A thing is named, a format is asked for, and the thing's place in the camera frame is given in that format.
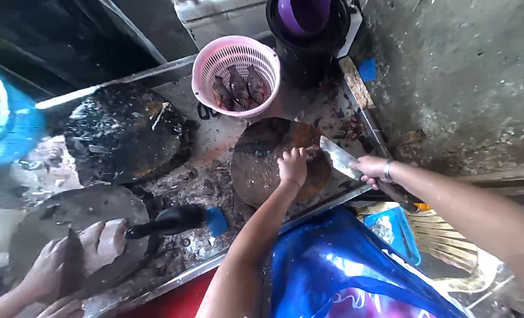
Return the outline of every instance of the fish fillet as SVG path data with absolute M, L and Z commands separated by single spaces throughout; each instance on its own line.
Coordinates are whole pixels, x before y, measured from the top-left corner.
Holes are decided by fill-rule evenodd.
M 103 262 L 103 266 L 111 264 L 117 256 L 123 253 L 127 241 L 124 238 L 124 233 L 128 230 L 126 222 L 125 218 L 120 218 L 105 224 L 97 247 L 97 255 Z
M 85 273 L 93 274 L 101 267 L 111 264 L 123 253 L 126 239 L 124 232 L 127 220 L 117 219 L 107 223 L 101 221 L 86 228 L 79 235 L 85 256 Z

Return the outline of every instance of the metal bangle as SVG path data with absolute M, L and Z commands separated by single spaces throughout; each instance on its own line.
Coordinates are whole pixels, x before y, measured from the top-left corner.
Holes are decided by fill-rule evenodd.
M 392 176 L 390 175 L 390 163 L 392 162 L 393 160 L 388 160 L 384 165 L 384 177 L 386 178 L 386 180 L 392 180 Z

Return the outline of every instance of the purple bowl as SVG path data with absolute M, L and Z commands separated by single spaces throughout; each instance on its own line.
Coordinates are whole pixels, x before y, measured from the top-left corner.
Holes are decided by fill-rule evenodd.
M 327 21 L 331 0 L 278 0 L 278 13 L 294 36 L 308 37 L 321 32 Z

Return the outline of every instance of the red surface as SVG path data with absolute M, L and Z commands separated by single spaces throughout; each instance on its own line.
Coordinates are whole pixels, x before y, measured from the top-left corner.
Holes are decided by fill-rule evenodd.
M 134 310 L 120 314 L 118 317 L 194 318 L 216 271 L 216 268 L 212 269 Z

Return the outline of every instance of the black knife handle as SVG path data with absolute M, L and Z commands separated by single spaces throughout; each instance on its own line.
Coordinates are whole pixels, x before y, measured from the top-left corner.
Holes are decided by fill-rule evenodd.
M 393 184 L 382 182 L 379 179 L 376 179 L 376 181 L 378 188 L 388 197 L 399 203 L 404 210 L 410 213 L 417 213 L 418 207 L 414 205 L 413 199 L 411 199 L 407 193 L 395 188 Z
M 124 237 L 139 239 L 156 232 L 161 232 L 162 235 L 174 235 L 192 228 L 200 228 L 204 220 L 203 209 L 200 206 L 196 204 L 176 206 L 160 212 L 155 221 L 129 228 Z

